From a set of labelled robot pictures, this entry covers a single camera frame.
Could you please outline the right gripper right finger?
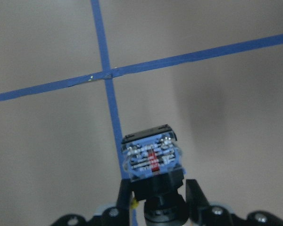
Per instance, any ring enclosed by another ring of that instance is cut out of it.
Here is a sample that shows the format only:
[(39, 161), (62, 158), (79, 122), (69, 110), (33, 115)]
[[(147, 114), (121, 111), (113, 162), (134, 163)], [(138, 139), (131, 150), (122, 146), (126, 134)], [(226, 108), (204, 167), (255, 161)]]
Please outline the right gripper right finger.
[(197, 180), (186, 180), (185, 196), (190, 220), (202, 221), (202, 213), (210, 207), (210, 204)]

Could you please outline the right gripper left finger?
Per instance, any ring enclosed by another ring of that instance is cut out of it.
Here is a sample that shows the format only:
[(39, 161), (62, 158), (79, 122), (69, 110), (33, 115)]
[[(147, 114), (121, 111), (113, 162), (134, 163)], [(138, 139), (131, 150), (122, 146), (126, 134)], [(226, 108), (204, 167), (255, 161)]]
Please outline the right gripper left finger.
[(120, 183), (120, 188), (118, 191), (118, 197), (116, 201), (116, 208), (118, 210), (132, 212), (131, 203), (133, 199), (132, 186), (130, 179), (122, 179)]

